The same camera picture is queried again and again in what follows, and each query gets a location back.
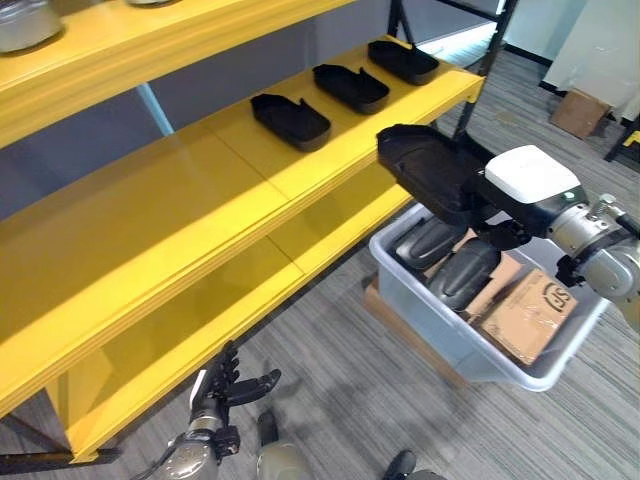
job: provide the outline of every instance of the yellow shelving unit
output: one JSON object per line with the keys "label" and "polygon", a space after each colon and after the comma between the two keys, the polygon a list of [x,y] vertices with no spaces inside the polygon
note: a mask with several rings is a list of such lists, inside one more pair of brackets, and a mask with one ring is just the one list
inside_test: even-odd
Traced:
{"label": "yellow shelving unit", "polygon": [[65,30],[0,56],[0,147],[143,82],[352,0],[53,0]]}
{"label": "yellow shelving unit", "polygon": [[409,194],[370,164],[47,387],[77,461],[241,334]]}
{"label": "yellow shelving unit", "polygon": [[374,162],[379,130],[429,122],[475,101],[482,86],[444,63],[429,84],[409,86],[370,64],[364,47],[331,63],[364,65],[391,95],[380,113],[361,116],[319,91],[310,72],[268,89],[304,96],[332,120],[316,152],[282,143],[245,100],[0,223],[0,417]]}

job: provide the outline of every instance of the white wall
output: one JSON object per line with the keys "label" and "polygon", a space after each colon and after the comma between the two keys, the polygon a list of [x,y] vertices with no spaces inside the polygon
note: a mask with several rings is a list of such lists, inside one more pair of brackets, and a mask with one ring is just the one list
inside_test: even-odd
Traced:
{"label": "white wall", "polygon": [[587,0],[519,0],[505,40],[515,47],[553,60],[586,2]]}
{"label": "white wall", "polygon": [[638,114],[640,1],[588,0],[544,81],[578,88],[612,105],[614,115]]}

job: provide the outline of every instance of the plastic storage bin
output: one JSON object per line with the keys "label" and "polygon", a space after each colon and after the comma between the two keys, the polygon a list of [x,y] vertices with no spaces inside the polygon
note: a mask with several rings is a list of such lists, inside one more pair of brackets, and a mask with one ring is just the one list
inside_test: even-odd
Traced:
{"label": "plastic storage bin", "polygon": [[[512,383],[535,392],[551,388],[609,302],[589,287],[570,288],[578,300],[576,308],[531,366],[517,365],[442,304],[388,253],[396,239],[420,219],[431,216],[422,205],[416,205],[371,238],[369,248],[380,265],[381,297],[468,382]],[[534,238],[527,245],[509,251],[509,255],[553,275],[555,263],[563,253],[550,241]]]}

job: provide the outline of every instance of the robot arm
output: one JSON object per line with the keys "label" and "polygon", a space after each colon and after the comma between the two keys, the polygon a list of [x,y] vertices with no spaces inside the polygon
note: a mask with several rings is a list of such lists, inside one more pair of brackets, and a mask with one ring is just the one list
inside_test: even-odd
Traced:
{"label": "robot arm", "polygon": [[[453,142],[425,126],[380,132],[378,159],[440,220],[471,227],[496,248],[550,239],[566,254],[557,278],[586,282],[640,332],[640,228],[613,196],[590,208],[573,172],[535,146],[493,156],[468,136]],[[489,225],[499,211],[511,219]]]}
{"label": "robot arm", "polygon": [[276,369],[260,378],[236,382],[240,376],[237,353],[228,342],[199,372],[190,397],[189,427],[169,442],[159,460],[131,480],[146,480],[155,472],[166,480],[218,477],[222,459],[240,449],[238,429],[229,424],[229,409],[264,397],[280,379]]}
{"label": "robot arm", "polygon": [[577,177],[532,145],[490,160],[474,184],[525,232],[565,252],[559,280],[569,287],[586,282],[640,332],[640,228],[615,197],[604,194],[589,208]]}

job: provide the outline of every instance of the cardboard box on floor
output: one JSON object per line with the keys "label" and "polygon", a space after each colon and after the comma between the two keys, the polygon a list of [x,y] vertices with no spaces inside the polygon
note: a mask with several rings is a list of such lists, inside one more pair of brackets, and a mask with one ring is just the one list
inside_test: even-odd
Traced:
{"label": "cardboard box on floor", "polygon": [[572,89],[553,112],[551,123],[578,138],[585,138],[609,109],[609,105],[588,93]]}
{"label": "cardboard box on floor", "polygon": [[[476,234],[470,229],[462,240],[460,240],[454,247],[453,251],[457,252],[458,249],[470,238],[475,237]],[[424,272],[427,278],[431,278],[435,275],[436,271],[442,266],[447,257],[444,257],[438,263]],[[480,293],[471,301],[471,303],[464,309],[463,312],[459,312],[459,315],[467,320],[469,323],[473,322],[477,318],[481,317],[485,310],[493,302],[493,298],[511,281],[516,277],[522,265],[516,262],[508,253],[502,252],[502,259],[491,272],[491,280],[489,283],[480,290]]]}
{"label": "cardboard box on floor", "polygon": [[481,329],[493,343],[531,365],[576,304],[564,287],[536,268],[490,310]]}

